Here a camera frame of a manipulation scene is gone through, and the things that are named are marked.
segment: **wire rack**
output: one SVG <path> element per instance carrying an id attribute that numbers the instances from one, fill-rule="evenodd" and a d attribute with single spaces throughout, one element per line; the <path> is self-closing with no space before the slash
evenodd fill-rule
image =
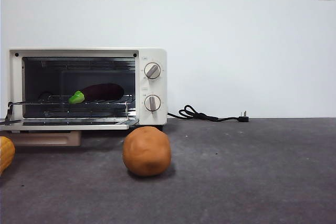
<path id="1" fill-rule="evenodd" d="M 70 104 L 70 95 L 49 95 L 37 101 L 14 102 L 25 106 L 26 118 L 129 118 L 135 116 L 135 97 L 126 94 L 119 100 L 94 100 Z"/>

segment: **power cord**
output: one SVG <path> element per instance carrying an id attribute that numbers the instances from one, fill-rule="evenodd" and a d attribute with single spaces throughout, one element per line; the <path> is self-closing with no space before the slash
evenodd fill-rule
<path id="1" fill-rule="evenodd" d="M 244 112 L 244 116 L 239 116 L 237 118 L 232 117 L 232 118 L 221 118 L 220 119 L 220 118 L 216 118 L 214 116 L 206 115 L 204 113 L 198 113 L 190 105 L 186 105 L 183 110 L 179 110 L 179 114 L 181 116 L 168 113 L 168 115 L 170 115 L 174 118 L 182 119 L 182 120 L 201 119 L 201 120 L 208 120 L 208 121 L 211 121 L 211 122 L 223 122 L 223 121 L 227 121 L 227 120 L 237 120 L 238 122 L 242 122 L 242 123 L 247 123 L 248 120 L 249 120 L 248 116 L 246 116 L 246 111 Z"/>

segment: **white toaster oven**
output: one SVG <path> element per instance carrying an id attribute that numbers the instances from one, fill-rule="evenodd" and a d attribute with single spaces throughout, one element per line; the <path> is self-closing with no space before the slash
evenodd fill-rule
<path id="1" fill-rule="evenodd" d="M 12 49 L 9 62 L 8 111 L 1 131 L 63 133 L 166 124 L 163 49 Z M 76 91 L 102 83 L 121 86 L 123 96 L 69 103 Z"/>

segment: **toy vegetable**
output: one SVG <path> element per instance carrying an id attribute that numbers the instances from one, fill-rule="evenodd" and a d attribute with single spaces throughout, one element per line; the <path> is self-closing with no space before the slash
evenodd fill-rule
<path id="1" fill-rule="evenodd" d="M 123 145 L 125 166 L 139 176 L 164 172 L 171 162 L 168 136 L 155 127 L 140 127 L 132 131 Z"/>
<path id="2" fill-rule="evenodd" d="M 88 86 L 69 98 L 69 103 L 81 103 L 83 101 L 94 100 L 119 100 L 124 95 L 124 89 L 118 84 L 104 83 L 98 85 Z"/>
<path id="3" fill-rule="evenodd" d="M 15 154 L 15 147 L 13 142 L 5 136 L 0 136 L 0 174 L 12 162 Z"/>

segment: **timer knob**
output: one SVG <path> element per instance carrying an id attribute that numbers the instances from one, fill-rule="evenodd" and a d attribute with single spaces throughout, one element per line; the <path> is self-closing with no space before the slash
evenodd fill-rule
<path id="1" fill-rule="evenodd" d="M 149 111 L 156 111 L 160 108 L 161 106 L 161 101 L 160 98 L 157 97 L 156 95 L 150 95 L 146 97 L 145 99 L 145 107 Z"/>
<path id="2" fill-rule="evenodd" d="M 148 63 L 145 67 L 145 75 L 149 78 L 149 79 L 155 79 L 157 77 L 159 77 L 161 73 L 161 69 L 160 66 L 156 63 Z"/>

